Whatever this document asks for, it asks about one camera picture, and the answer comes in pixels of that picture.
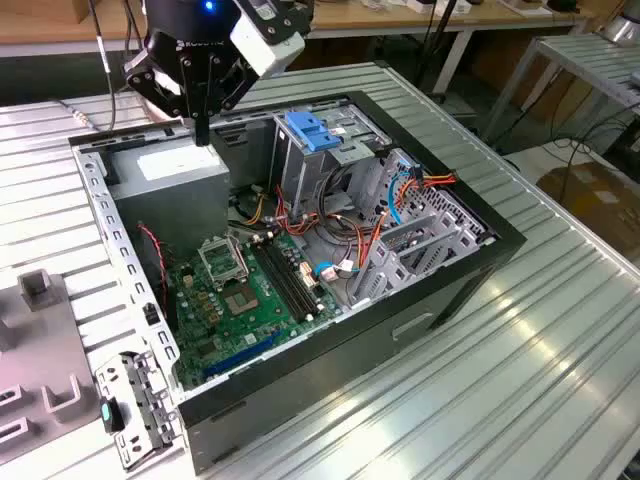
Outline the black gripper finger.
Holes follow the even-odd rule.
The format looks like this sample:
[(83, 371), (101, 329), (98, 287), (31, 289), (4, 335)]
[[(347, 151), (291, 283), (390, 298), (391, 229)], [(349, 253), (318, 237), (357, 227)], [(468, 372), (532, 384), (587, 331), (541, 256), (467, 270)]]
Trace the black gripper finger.
[(210, 144), (211, 119), (220, 112), (232, 110), (257, 80), (255, 70), (241, 57), (232, 63), (223, 63), (219, 57), (210, 57), (201, 117), (202, 146)]
[(146, 48), (125, 63), (124, 71), (129, 87), (156, 111), (170, 118), (179, 118), (189, 130), (194, 143), (198, 147), (203, 146), (203, 115), (200, 108), (189, 104), (186, 90), (155, 65)]

